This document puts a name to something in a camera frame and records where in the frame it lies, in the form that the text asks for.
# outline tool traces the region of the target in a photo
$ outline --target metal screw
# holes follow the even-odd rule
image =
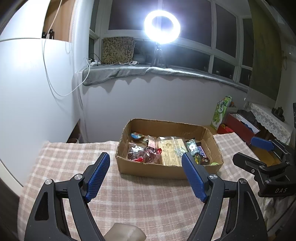
[[[49,184],[51,184],[52,183],[52,180],[51,179],[47,179],[46,181],[45,181],[45,184],[46,185],[49,185]]]
[[[247,183],[247,180],[246,180],[246,179],[243,179],[243,178],[241,178],[241,179],[239,180],[239,182],[240,182],[241,184],[246,184],[246,183]]]
[[[75,177],[74,177],[76,180],[80,180],[82,178],[82,175],[81,174],[76,174]]]
[[[215,179],[217,179],[217,178],[218,178],[218,176],[217,176],[216,174],[210,174],[210,179],[215,180]]]

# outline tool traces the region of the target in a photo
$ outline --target lace tablecloth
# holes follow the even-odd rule
[[[293,127],[276,118],[270,108],[250,102],[246,110],[251,111],[256,120],[278,140],[289,145]]]

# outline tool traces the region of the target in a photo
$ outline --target blue gripper pad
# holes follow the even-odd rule
[[[194,165],[190,161],[189,156],[186,153],[184,153],[182,156],[182,167],[195,196],[199,198],[202,202],[205,202],[207,200],[207,195],[205,193],[204,182],[202,181],[202,178],[198,175],[196,168],[194,167]]]
[[[109,169],[109,166],[110,156],[108,153],[105,153],[99,165],[93,172],[93,175],[91,176],[90,180],[88,181],[88,189],[87,194],[85,196],[85,200],[87,203],[89,203],[93,198],[97,196],[98,191]]]
[[[274,149],[272,142],[259,137],[252,137],[251,144],[267,151],[272,151]]]

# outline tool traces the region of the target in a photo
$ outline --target window sill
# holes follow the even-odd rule
[[[83,79],[88,73],[88,68],[83,71]],[[130,65],[99,65],[93,66],[90,69],[89,76],[83,83],[85,86],[91,86],[103,83],[107,80],[118,79],[128,76],[142,76],[146,73],[152,73],[155,75],[171,75],[176,77],[190,77],[194,79],[204,78],[210,81],[215,81],[225,85],[229,85],[243,92],[248,92],[249,87],[240,83],[236,83],[231,79],[210,74],[199,70],[188,70],[188,69],[162,69],[158,67],[150,67],[149,65],[138,64],[135,66]]]

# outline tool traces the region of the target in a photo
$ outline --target checkered tablecloth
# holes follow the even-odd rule
[[[235,133],[215,135],[214,138],[224,158],[224,165],[218,175],[230,181],[242,177],[247,179],[263,210],[264,199],[257,195],[258,185],[253,175],[234,166],[232,162],[237,152],[257,157]],[[141,228],[149,241],[187,240],[203,207],[188,182],[120,175],[115,159],[117,145],[118,142],[113,141],[91,144],[47,142],[39,153],[20,197],[19,239],[24,240],[30,211],[44,181],[48,178],[55,182],[69,180],[75,174],[82,173],[105,151],[111,157],[110,168],[97,197],[89,203],[101,233],[104,235],[114,223],[128,223]],[[64,200],[64,206],[72,238],[80,240],[68,200]],[[213,240],[221,235],[227,206],[228,201],[225,199]]]

